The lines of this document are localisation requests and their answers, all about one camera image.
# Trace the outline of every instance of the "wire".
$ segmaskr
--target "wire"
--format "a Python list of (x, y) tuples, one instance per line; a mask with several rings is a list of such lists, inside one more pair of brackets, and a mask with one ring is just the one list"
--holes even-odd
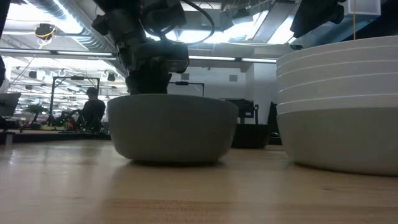
[(208, 1), (202, 1), (199, 3), (199, 7), (202, 5), (202, 3), (206, 3), (207, 5), (209, 5), (211, 7), (211, 9), (214, 9), (214, 7), (208, 2)]
[(187, 3), (189, 6), (191, 6), (192, 8), (194, 8), (197, 11), (199, 11), (200, 13), (202, 13), (209, 20), (209, 22), (211, 24), (211, 31), (210, 31), (210, 33), (209, 33), (209, 35), (207, 37), (205, 37), (203, 40), (199, 40), (199, 41), (194, 42), (194, 43), (188, 43), (187, 45), (199, 44), (199, 43), (202, 43), (203, 41), (209, 39), (214, 34), (214, 32), (216, 30), (216, 25), (214, 24), (214, 21), (211, 18), (211, 16), (206, 11), (204, 11), (201, 7), (197, 6), (193, 2), (191, 2), (189, 0), (181, 0), (181, 1)]
[(33, 59), (35, 59), (35, 58), (36, 58), (36, 55), (33, 55), (32, 60), (30, 60), (30, 62), (26, 65), (26, 67), (23, 69), (23, 71), (17, 76), (16, 79), (14, 79), (14, 81), (12, 81), (10, 83), (10, 85), (12, 85), (12, 84), (14, 84), (14, 82), (18, 81), (19, 77), (21, 77), (21, 75), (29, 68), (29, 65), (33, 62)]
[(354, 40), (356, 40), (356, 0), (354, 0)]

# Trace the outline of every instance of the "fluorescent light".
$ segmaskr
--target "fluorescent light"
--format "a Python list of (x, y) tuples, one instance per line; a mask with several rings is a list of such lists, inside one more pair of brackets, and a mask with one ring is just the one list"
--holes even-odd
[(51, 54), (49, 50), (4, 49), (4, 48), (0, 48), (0, 53)]
[(242, 37), (251, 31), (253, 24), (253, 21), (236, 24), (225, 30), (224, 34), (227, 35), (228, 39)]
[(276, 63), (276, 59), (270, 59), (270, 58), (242, 58), (242, 62)]
[(259, 13), (255, 14), (253, 16), (253, 19), (255, 20), (255, 23), (253, 25), (253, 28), (250, 30), (250, 32), (248, 32), (248, 34), (246, 36), (246, 40), (253, 39), (254, 35), (257, 33), (257, 31), (260, 29), (260, 26), (262, 25), (262, 23), (266, 19), (267, 15), (268, 15), (268, 12), (269, 11), (266, 10), (266, 11), (263, 11), (263, 12), (259, 12)]
[(88, 60), (118, 60), (117, 57), (93, 57), (89, 56), (87, 57)]
[(6, 34), (6, 35), (34, 35), (35, 34), (35, 32), (30, 32), (30, 31), (11, 31), (11, 30), (9, 30), (9, 31), (3, 31), (2, 32), (3, 34)]
[[(145, 35), (146, 35), (146, 37), (152, 38), (152, 39), (154, 39), (156, 41), (160, 40), (160, 37), (156, 37), (154, 35), (150, 35), (146, 31), (145, 31)], [(174, 30), (171, 30), (170, 32), (168, 32), (166, 34), (166, 38), (168, 38), (169, 40), (177, 41), (177, 35), (175, 34)]]
[(58, 51), (58, 54), (66, 54), (66, 55), (87, 55), (87, 56), (113, 56), (112, 53), (105, 53), (105, 52), (69, 52), (69, 51)]
[(290, 38), (290, 40), (288, 41), (288, 43), (293, 43), (293, 41), (295, 41), (296, 40), (296, 38), (295, 37), (292, 37), (292, 38)]
[[(185, 30), (181, 33), (179, 41), (185, 43), (194, 43), (203, 40), (209, 35), (210, 31), (204, 30)], [(227, 42), (229, 37), (224, 35), (222, 32), (215, 32), (209, 39), (205, 40), (205, 43), (218, 44)]]
[(193, 56), (190, 55), (189, 59), (194, 60), (224, 60), (224, 61), (235, 61), (234, 57), (209, 57), (209, 56)]
[(290, 31), (290, 27), (293, 23), (293, 17), (289, 16), (275, 31), (271, 39), (269, 39), (268, 44), (284, 44), (293, 37), (293, 32)]

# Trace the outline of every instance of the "gray bowl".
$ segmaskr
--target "gray bowl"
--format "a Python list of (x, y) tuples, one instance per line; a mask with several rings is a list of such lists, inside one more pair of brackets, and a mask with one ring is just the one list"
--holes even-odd
[(120, 155), (136, 161), (214, 162), (231, 147), (238, 117), (232, 103), (183, 95), (131, 95), (108, 103)]
[(282, 113), (280, 136), (289, 159), (308, 166), (398, 175), (398, 108)]

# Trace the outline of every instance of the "table surface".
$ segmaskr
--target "table surface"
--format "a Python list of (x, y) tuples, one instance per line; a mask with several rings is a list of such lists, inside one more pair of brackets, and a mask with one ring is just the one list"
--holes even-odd
[(396, 224), (398, 178), (300, 167), (275, 149), (151, 167), (110, 141), (15, 144), (0, 148), (0, 223)]

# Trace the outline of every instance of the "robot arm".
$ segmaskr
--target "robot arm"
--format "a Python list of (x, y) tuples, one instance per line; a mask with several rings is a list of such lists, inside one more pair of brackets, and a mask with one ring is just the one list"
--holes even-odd
[[(202, 12), (200, 7), (183, 0)], [(171, 72), (182, 73), (189, 64), (188, 47), (168, 40), (165, 35), (186, 23), (179, 0), (94, 0), (105, 15), (97, 16), (93, 28), (100, 34), (110, 34), (119, 52), (119, 59), (129, 76), (126, 85), (130, 94), (167, 93)], [(160, 37), (153, 41), (145, 31)]]

